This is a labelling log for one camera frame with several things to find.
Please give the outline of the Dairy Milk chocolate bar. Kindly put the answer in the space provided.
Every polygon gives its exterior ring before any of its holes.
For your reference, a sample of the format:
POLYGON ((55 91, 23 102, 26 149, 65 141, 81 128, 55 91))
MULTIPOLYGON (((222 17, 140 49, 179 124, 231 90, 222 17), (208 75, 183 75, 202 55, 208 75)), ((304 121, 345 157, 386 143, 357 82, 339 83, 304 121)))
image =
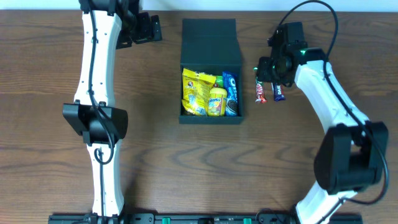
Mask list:
POLYGON ((273 91, 274 101, 285 100, 283 88, 281 85, 278 85, 277 83, 272 83, 272 91, 273 91))

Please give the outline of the KitKat Milo bar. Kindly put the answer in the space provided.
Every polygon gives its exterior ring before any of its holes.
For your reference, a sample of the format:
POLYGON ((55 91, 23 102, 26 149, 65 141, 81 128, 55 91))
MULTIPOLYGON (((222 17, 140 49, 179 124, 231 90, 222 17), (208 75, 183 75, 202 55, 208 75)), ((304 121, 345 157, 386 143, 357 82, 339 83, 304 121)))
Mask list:
POLYGON ((267 103, 267 99, 264 94, 263 82, 257 79, 257 67, 253 68, 255 73, 255 81, 256 81, 256 103, 267 103))

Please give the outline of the blue Oreo cookie pack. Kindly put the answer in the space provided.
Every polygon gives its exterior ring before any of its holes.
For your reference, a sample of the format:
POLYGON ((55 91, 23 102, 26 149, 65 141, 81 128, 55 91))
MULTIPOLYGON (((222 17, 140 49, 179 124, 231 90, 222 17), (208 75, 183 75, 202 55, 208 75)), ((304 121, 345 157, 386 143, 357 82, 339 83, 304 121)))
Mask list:
POLYGON ((223 86, 227 91, 226 98, 226 116, 238 115, 238 92, 236 87, 236 80, 232 73, 223 72, 223 86))

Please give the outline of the black gift box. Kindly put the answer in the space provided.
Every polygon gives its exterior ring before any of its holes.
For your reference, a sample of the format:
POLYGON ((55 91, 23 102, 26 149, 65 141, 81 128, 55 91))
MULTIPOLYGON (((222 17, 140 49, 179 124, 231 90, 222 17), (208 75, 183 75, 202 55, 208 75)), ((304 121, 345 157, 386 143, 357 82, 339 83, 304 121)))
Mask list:
POLYGON ((209 117, 188 115, 180 106, 180 124, 240 124, 244 119, 242 56, 235 19, 183 19, 180 68, 221 75, 235 75, 237 116, 209 117))

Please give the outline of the Haribo worms candy bag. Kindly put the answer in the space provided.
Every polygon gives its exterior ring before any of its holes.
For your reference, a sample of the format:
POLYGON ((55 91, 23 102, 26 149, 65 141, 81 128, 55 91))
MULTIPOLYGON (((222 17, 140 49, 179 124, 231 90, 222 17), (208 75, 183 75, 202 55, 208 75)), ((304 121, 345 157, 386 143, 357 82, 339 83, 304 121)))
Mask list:
POLYGON ((223 77, 216 76, 215 84, 213 85, 215 88, 223 88, 223 77))

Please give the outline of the yellow snack packet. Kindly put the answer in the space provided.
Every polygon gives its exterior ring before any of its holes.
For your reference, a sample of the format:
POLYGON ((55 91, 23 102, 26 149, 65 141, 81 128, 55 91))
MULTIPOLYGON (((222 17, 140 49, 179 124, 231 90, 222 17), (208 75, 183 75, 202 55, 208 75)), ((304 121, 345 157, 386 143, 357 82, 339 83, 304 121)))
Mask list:
POLYGON ((208 100, 208 116, 224 116, 227 91, 224 88, 212 88, 208 100))

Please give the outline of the yellow Hacks candy bag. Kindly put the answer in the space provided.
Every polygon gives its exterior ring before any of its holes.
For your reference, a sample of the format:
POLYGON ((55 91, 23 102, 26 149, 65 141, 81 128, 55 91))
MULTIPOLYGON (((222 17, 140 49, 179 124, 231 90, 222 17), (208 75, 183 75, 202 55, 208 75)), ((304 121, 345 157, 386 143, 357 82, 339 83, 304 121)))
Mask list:
POLYGON ((216 77, 207 73, 198 73, 187 68, 182 72, 182 105, 188 113, 206 116, 210 90, 216 77))

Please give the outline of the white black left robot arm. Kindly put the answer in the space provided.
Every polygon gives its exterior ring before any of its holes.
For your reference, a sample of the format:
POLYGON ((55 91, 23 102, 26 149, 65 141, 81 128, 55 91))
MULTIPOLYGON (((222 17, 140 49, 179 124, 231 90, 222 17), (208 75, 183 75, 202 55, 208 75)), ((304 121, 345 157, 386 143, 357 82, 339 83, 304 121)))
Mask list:
POLYGON ((84 31, 80 80, 73 103, 65 103, 62 114, 90 155, 92 215, 97 222, 116 222, 124 207, 119 157, 128 127, 128 113, 116 107, 114 95, 116 51, 160 41, 160 21, 157 15, 141 12, 139 0, 80 1, 80 9, 84 31))

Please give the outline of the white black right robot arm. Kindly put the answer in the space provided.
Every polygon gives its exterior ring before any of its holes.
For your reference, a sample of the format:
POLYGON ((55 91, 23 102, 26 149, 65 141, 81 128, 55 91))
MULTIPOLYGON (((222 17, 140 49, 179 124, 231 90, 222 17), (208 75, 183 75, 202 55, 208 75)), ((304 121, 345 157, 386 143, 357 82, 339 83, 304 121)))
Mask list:
POLYGON ((315 183, 285 223, 330 223, 345 203, 372 205, 386 194, 388 130, 369 120, 338 83, 320 48, 273 47, 256 67, 260 82, 296 84, 321 122, 325 136, 315 156, 315 183))

